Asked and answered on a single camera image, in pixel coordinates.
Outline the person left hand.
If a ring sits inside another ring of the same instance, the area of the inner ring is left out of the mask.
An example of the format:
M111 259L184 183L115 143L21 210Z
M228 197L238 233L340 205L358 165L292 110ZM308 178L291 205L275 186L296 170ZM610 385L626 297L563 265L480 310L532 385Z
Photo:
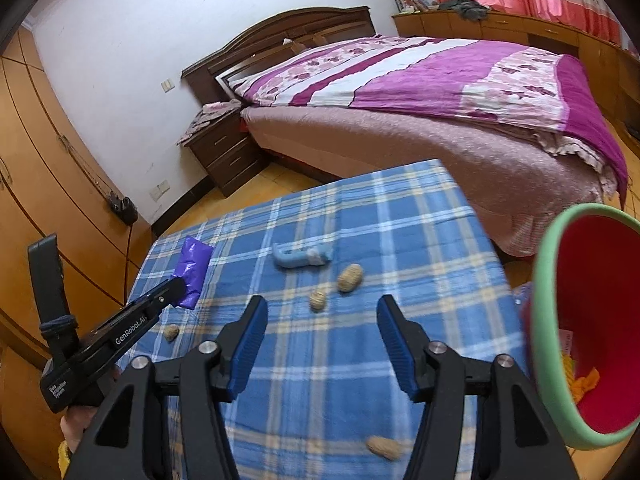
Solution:
M62 416L60 426L68 452L76 452L85 431L89 428L97 412L98 409L92 406L72 406Z

